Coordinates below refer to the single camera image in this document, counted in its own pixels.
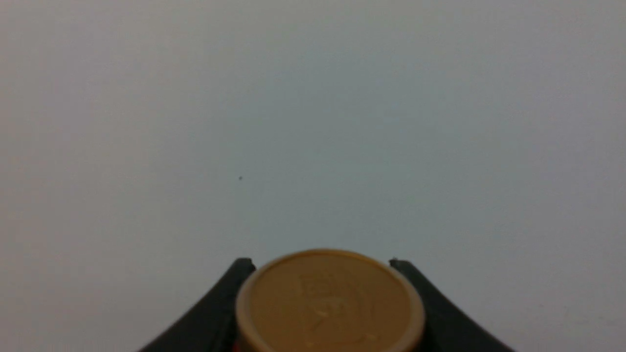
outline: gray background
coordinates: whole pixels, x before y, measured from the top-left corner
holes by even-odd
[[[137,349],[236,257],[310,247],[409,259],[520,351],[624,350],[625,19],[3,1],[2,350]]]

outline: white wall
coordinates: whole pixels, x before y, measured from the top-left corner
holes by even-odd
[[[134,350],[236,257],[324,246],[412,260],[520,351],[624,350],[625,18],[3,1],[3,350]]]

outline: coin rim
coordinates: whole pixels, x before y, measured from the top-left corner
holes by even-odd
[[[383,271],[395,278],[404,288],[409,298],[409,323],[406,326],[404,334],[388,349],[380,352],[410,352],[415,348],[415,346],[417,346],[423,337],[424,326],[426,325],[426,313],[424,311],[424,304],[422,303],[422,300],[413,285],[411,285],[411,283],[404,276],[393,268],[360,253],[345,251],[342,249],[309,249],[308,251],[291,253],[274,259],[250,275],[250,277],[242,285],[239,294],[237,295],[235,307],[235,317],[237,318],[240,338],[243,338],[250,347],[256,350],[256,352],[276,352],[276,350],[263,339],[252,321],[252,315],[250,313],[250,297],[252,294],[252,288],[265,272],[281,262],[287,261],[293,257],[311,256],[316,254],[346,256],[367,261],[370,264],[381,268]]]

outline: black holder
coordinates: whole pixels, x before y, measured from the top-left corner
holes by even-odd
[[[512,352],[450,302],[410,262],[392,259],[419,293],[426,327],[419,352]],[[237,337],[235,300],[239,287],[256,270],[251,259],[237,259],[196,305],[141,352],[232,352]]]

